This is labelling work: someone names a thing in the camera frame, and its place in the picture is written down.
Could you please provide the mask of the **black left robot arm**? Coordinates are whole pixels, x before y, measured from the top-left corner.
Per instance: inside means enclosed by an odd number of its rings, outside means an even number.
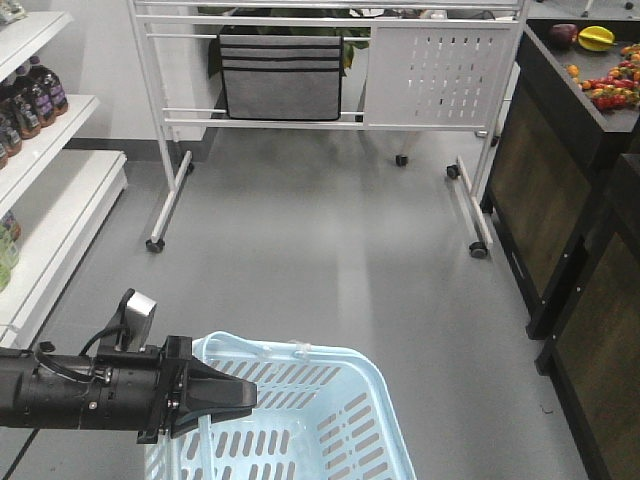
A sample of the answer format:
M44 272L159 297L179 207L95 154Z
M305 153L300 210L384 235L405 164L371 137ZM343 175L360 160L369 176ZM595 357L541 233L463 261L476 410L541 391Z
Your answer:
M1 424L41 430L132 431L155 444L198 426L250 415L256 384L197 359L190 338L170 336L137 352L99 347L95 356L1 351Z

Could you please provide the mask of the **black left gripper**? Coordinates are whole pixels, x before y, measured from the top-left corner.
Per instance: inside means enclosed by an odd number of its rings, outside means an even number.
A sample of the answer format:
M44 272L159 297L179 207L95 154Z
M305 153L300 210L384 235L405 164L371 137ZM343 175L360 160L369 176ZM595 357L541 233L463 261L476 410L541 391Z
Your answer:
M135 431L139 444L155 444L161 433L173 438L198 427L252 414L255 383L225 374L192 357L192 339L169 336L161 347L127 352L100 343L97 364L112 376L99 402L99 426Z

